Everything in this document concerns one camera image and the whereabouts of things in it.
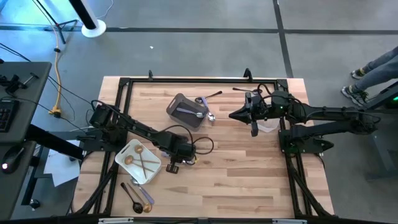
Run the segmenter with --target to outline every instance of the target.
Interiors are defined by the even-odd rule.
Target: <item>plastic container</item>
[[[202,112],[205,116],[203,118],[198,118],[194,114],[177,111],[177,108],[183,108],[192,112]],[[187,99],[182,93],[179,93],[175,95],[174,99],[170,102],[166,112],[170,118],[178,124],[181,124],[189,130],[198,131],[202,122],[207,118],[208,109]]]
[[[141,167],[136,166],[140,165],[141,166],[141,161],[139,154],[134,151],[134,148],[136,145],[141,145],[142,146],[142,153],[141,157],[142,160],[145,161],[154,161],[158,163],[149,163],[149,162],[144,162],[145,168],[151,169],[154,172],[151,172],[149,170],[145,170],[147,174],[147,178],[145,178],[144,171]],[[127,156],[133,156],[134,160],[132,164],[126,165],[124,163],[124,160]],[[149,183],[155,176],[156,174],[160,171],[162,167],[162,162],[160,159],[155,156],[149,149],[147,149],[141,142],[139,142],[137,139],[131,140],[120,152],[116,155],[114,160],[121,166],[123,169],[125,169],[133,178],[135,178],[139,184],[146,184]]]

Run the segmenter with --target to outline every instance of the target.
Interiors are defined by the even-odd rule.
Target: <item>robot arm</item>
[[[268,105],[264,98],[271,98],[271,104]],[[308,152],[323,152],[333,147],[332,143],[321,140],[323,135],[344,132],[371,134],[376,130],[375,124],[379,122],[373,120],[373,115],[356,108],[312,107],[284,91],[274,91],[264,98],[261,95],[251,96],[250,93],[246,93],[244,106],[231,113],[229,117],[251,124],[252,136],[258,135],[257,120],[285,118],[295,125],[289,130],[281,131],[279,139],[282,150],[291,153],[305,152],[304,145],[313,146]],[[311,119],[334,122],[309,127],[297,124],[306,123]]]
[[[116,122],[113,122],[113,116],[117,117]],[[166,168],[167,172],[176,174],[178,172],[178,167],[175,165],[176,162],[194,160],[196,147],[192,142],[188,143],[188,138],[170,131],[156,131],[132,119],[129,115],[120,113],[113,106],[98,105],[90,119],[90,123],[95,128],[103,130],[103,141],[107,141],[110,144],[120,144],[122,130],[127,130],[150,140],[155,147],[170,155],[170,164]]]

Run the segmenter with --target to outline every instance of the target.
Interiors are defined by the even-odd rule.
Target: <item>keyboard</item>
[[[0,101],[0,133],[8,132],[12,119],[17,112],[19,101],[2,100]]]

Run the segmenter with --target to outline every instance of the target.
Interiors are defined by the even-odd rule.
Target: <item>person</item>
[[[371,86],[398,78],[398,47],[369,62],[365,67],[352,71],[350,75],[358,81],[354,85],[344,86],[342,94],[351,98],[353,103],[362,106],[366,103]]]

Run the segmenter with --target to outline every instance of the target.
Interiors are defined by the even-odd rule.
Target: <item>concrete floor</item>
[[[105,19],[109,27],[277,28],[272,0],[114,1]],[[76,18],[68,1],[57,5],[50,0],[42,2],[58,22]],[[102,15],[110,5],[110,1],[89,2],[96,15]],[[395,0],[280,0],[279,6],[286,29],[398,29]],[[47,25],[30,0],[9,1],[0,13],[0,23]],[[97,98],[105,75],[147,75],[149,69],[154,75],[240,77],[249,67],[256,77],[287,76],[278,34],[107,32],[96,39],[87,39],[80,32],[66,32],[65,37],[68,44],[60,46],[62,84],[86,99]],[[397,38],[397,35],[286,35],[293,75],[305,79],[310,103],[317,106],[352,106],[340,93],[343,85],[354,83],[348,73],[395,47]],[[0,42],[33,61],[54,60],[52,32],[0,30]],[[3,50],[0,58],[22,61]],[[371,88],[370,92],[377,93],[386,85]],[[68,93],[65,96],[76,111],[74,124],[86,126],[88,105],[74,100]],[[40,103],[51,108],[55,97],[55,88],[48,84]],[[62,108],[64,117],[71,118],[72,111],[65,101]],[[33,123],[51,131],[74,129],[41,108],[36,111]],[[366,173],[378,170],[377,156],[369,139],[352,134],[336,134],[327,139],[335,143],[325,153],[324,160],[336,214],[343,218],[397,223],[398,180],[364,179]],[[44,180],[35,191],[36,197],[45,198],[43,206],[35,212],[17,208],[13,218],[65,214],[70,197],[60,200],[60,193],[71,194],[74,184],[69,182],[60,190]]]

